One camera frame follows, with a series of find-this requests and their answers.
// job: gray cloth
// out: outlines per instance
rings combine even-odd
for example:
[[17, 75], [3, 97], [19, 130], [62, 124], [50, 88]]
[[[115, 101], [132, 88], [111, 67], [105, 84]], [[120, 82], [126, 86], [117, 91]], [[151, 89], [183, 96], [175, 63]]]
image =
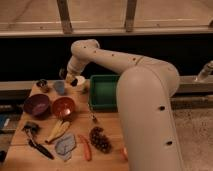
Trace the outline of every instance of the gray cloth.
[[58, 156], [67, 161], [72, 156], [72, 150], [76, 147], [76, 141], [74, 134], [67, 133], [56, 140], [55, 151]]

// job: red bowl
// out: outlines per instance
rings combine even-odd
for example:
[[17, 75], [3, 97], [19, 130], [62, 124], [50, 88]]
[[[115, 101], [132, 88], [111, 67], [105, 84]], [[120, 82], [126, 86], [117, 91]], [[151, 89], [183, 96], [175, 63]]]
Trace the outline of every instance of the red bowl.
[[69, 116], [75, 110], [75, 102], [69, 97], [60, 97], [56, 99], [53, 104], [51, 111], [60, 119]]
[[38, 116], [49, 108], [50, 99], [47, 95], [44, 94], [35, 94], [28, 97], [23, 106], [23, 110], [33, 116]]

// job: black wall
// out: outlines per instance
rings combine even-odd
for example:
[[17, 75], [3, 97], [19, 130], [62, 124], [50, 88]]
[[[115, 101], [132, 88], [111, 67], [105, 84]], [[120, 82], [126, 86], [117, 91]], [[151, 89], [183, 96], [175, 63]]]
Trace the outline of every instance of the black wall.
[[[70, 46], [95, 38], [102, 49], [142, 54], [173, 63], [181, 75], [196, 75], [213, 60], [213, 34], [0, 39], [0, 81], [58, 79], [70, 59]], [[112, 73], [89, 64], [83, 75]]]

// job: blue cup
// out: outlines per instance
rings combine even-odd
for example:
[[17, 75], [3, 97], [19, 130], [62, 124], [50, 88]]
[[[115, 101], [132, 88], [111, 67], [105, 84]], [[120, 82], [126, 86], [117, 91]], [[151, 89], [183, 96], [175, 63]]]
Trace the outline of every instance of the blue cup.
[[64, 81], [55, 81], [53, 84], [53, 88], [59, 95], [65, 95]]

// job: yellow banana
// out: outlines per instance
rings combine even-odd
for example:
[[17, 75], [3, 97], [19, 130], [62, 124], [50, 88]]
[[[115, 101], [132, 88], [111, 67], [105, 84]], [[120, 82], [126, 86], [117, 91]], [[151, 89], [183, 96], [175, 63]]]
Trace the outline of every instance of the yellow banana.
[[50, 136], [45, 140], [46, 143], [51, 143], [54, 139], [62, 136], [66, 130], [69, 128], [70, 122], [66, 121], [63, 123], [63, 120], [58, 120], [50, 133]]

